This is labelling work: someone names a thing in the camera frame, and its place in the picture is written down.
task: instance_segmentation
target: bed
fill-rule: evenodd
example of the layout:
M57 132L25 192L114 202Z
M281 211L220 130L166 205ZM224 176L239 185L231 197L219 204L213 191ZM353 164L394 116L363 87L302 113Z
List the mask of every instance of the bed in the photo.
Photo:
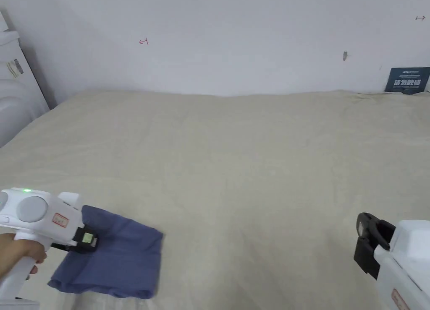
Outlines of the bed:
M41 309L378 309L358 213L430 219L430 98L86 92L0 149L2 188L81 193L165 233L151 300L61 294Z

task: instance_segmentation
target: white handle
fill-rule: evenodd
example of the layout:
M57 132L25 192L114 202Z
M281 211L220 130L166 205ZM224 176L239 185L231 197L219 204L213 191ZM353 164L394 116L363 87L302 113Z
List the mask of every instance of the white handle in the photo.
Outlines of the white handle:
M35 233L18 231L15 240L33 240L42 244L48 251L53 239ZM0 300L13 300L18 296L25 279L30 274L36 260L30 257L22 258L14 268L0 281Z

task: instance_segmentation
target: black clamp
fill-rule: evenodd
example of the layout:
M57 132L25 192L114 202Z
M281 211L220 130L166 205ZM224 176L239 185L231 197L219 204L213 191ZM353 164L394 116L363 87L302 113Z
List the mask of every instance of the black clamp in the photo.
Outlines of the black clamp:
M73 240L76 242L76 246L53 243L51 247L66 252L74 251L77 253L90 253L97 249L98 235L87 225L83 228L78 227Z
M378 219L369 213L361 213L357 217L358 240L355 247L354 261L360 268L377 279L379 274L379 263L373 257L378 245L384 250L390 250L390 241L396 226Z

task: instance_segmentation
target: red marking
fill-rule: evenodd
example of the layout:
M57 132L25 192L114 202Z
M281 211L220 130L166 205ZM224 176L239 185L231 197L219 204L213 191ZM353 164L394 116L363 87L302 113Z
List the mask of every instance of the red marking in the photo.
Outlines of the red marking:
M410 310L405 300L400 296L396 289L391 293L391 298L399 310Z
M56 223L57 225L60 225L61 227L66 228L67 224L69 223L69 219L67 217L62 216L61 214L55 213L52 222Z

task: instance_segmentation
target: white wall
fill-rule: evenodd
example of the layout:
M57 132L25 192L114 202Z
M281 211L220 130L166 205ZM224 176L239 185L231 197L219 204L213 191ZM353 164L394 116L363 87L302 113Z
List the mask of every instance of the white wall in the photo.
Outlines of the white wall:
M391 67L430 65L430 0L1 3L58 102L94 88L382 91Z

